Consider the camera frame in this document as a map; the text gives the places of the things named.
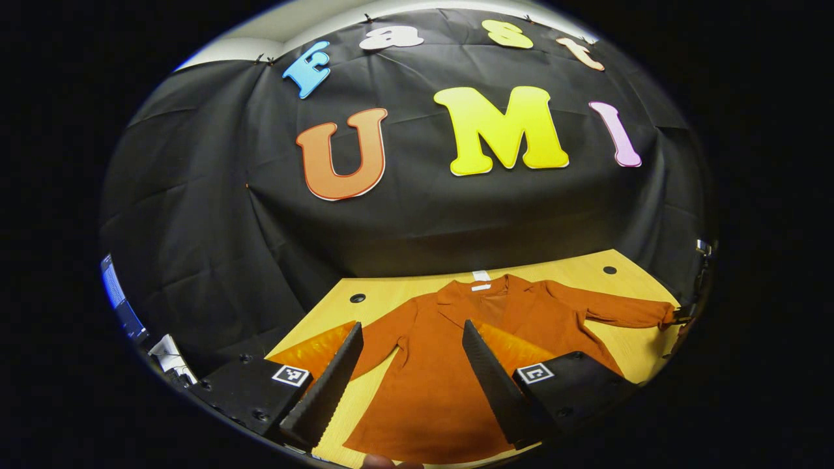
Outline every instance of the white wall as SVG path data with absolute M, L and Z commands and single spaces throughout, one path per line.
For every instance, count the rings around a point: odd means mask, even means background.
M 319 38 L 337 29 L 345 28 L 351 24 L 365 21 L 365 13 L 371 18 L 390 15 L 393 13 L 408 12 L 425 8 L 460 8 L 471 10 L 484 10 L 496 13 L 503 13 L 518 18 L 530 15 L 535 23 L 544 24 L 554 29 L 564 31 L 576 37 L 586 39 L 588 43 L 596 42 L 596 37 L 573 25 L 570 20 L 553 12 L 547 7 L 541 7 L 531 3 L 518 3 L 508 0 L 382 0 L 380 2 L 368 3 L 361 7 L 352 8 L 344 13 L 333 16 L 319 24 L 300 33 L 298 36 L 287 40 L 284 43 L 284 52 L 297 48 L 309 41 Z
M 278 57 L 327 33 L 365 21 L 365 13 L 376 18 L 426 8 L 474 9 L 518 18 L 530 15 L 530 19 L 536 23 L 584 38 L 588 43 L 598 40 L 572 20 L 531 0 L 381 0 L 372 3 L 362 0 L 296 0 L 228 31 L 194 54 L 177 70 L 216 60 L 255 60 L 261 53 L 264 53 L 262 60 Z
M 204 48 L 197 51 L 177 70 L 191 67 L 198 63 L 215 62 L 218 60 L 230 60 L 242 58 L 254 62 L 263 53 L 261 58 L 266 62 L 267 57 L 278 57 L 284 50 L 284 45 L 269 39 L 262 38 L 220 38 L 212 41 Z

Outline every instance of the foam letter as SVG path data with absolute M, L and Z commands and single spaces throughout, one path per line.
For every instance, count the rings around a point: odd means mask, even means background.
M 407 48 L 423 43 L 417 28 L 411 26 L 388 26 L 375 29 L 367 34 L 368 38 L 359 43 L 365 50 L 384 49 L 390 46 Z
M 623 129 L 623 124 L 620 122 L 619 117 L 620 113 L 617 109 L 610 104 L 600 103 L 598 101 L 591 101 L 588 103 L 588 106 L 597 113 L 600 113 L 602 121 L 605 122 L 608 133 L 611 135 L 611 139 L 614 140 L 614 147 L 616 148 L 614 159 L 617 160 L 617 163 L 627 168 L 636 168 L 643 164 L 640 155 L 631 146 L 631 140 L 629 140 L 626 130 Z
M 282 78 L 292 78 L 295 84 L 301 88 L 299 98 L 307 98 L 319 86 L 319 83 L 330 75 L 329 68 L 316 69 L 317 65 L 324 65 L 330 60 L 326 53 L 319 52 L 329 45 L 330 43 L 327 41 L 318 41 L 284 71 Z
M 530 38 L 522 34 L 521 29 L 512 23 L 487 19 L 480 25 L 490 32 L 490 39 L 502 46 L 523 49 L 533 47 L 533 41 L 530 41 Z
M 547 103 L 550 95 L 541 88 L 519 86 L 510 93 L 506 114 L 502 114 L 474 88 L 448 88 L 435 94 L 435 102 L 449 109 L 455 129 L 458 154 L 451 163 L 452 174 L 489 173 L 492 159 L 481 151 L 478 135 L 510 169 L 518 158 L 521 137 L 527 137 L 527 152 L 522 159 L 533 169 L 564 168 L 568 154 L 559 137 Z
M 336 174 L 330 152 L 330 136 L 336 133 L 336 124 L 320 124 L 299 134 L 295 143 L 301 147 L 304 179 L 310 192 L 333 201 L 357 197 L 373 189 L 385 171 L 380 123 L 387 115 L 387 110 L 373 108 L 348 118 L 348 125 L 356 128 L 362 163 L 353 174 L 345 176 Z
M 568 50 L 571 51 L 576 56 L 576 58 L 580 60 L 580 62 L 584 63 L 588 67 L 591 67 L 594 70 L 599 71 L 605 70 L 605 67 L 603 67 L 601 63 L 596 62 L 594 59 L 590 57 L 590 55 L 588 55 L 588 49 L 585 48 L 585 46 L 580 46 L 579 44 L 573 42 L 568 38 L 556 39 L 556 42 L 567 47 Z

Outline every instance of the pink letter i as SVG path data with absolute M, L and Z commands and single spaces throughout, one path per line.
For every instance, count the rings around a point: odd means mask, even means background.
M 605 122 L 608 133 L 611 134 L 611 139 L 614 140 L 614 147 L 616 148 L 614 159 L 617 160 L 617 163 L 627 168 L 636 168 L 643 164 L 640 155 L 631 146 L 628 134 L 626 134 L 626 130 L 623 129 L 623 124 L 620 122 L 620 113 L 617 109 L 610 104 L 600 103 L 599 101 L 591 101 L 588 105 L 591 109 L 600 113 L 602 121 Z

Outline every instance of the white tag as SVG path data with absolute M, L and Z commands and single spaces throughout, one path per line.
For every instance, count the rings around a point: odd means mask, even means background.
M 157 345 L 154 345 L 148 351 L 148 355 L 154 355 L 159 359 L 159 365 L 162 366 L 162 371 L 168 371 L 172 368 L 176 371 L 178 376 L 188 375 L 192 383 L 197 382 L 197 377 L 185 364 L 185 360 L 179 354 L 177 344 L 173 341 L 170 334 L 166 334 Z
M 475 272 L 472 272 L 472 275 L 475 277 L 476 282 L 490 281 L 490 275 L 486 273 L 486 270 L 476 270 Z

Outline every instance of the jacket sleeve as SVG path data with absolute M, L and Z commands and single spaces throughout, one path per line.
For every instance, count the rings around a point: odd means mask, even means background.
M 406 348 L 409 331 L 417 317 L 417 301 L 411 299 L 369 325 L 362 325 L 362 353 L 350 380 L 354 380 L 385 361 L 399 345 Z
M 672 322 L 675 306 L 666 301 L 638 300 L 581 290 L 546 280 L 550 296 L 577 311 L 586 311 L 587 318 L 619 327 L 652 327 Z

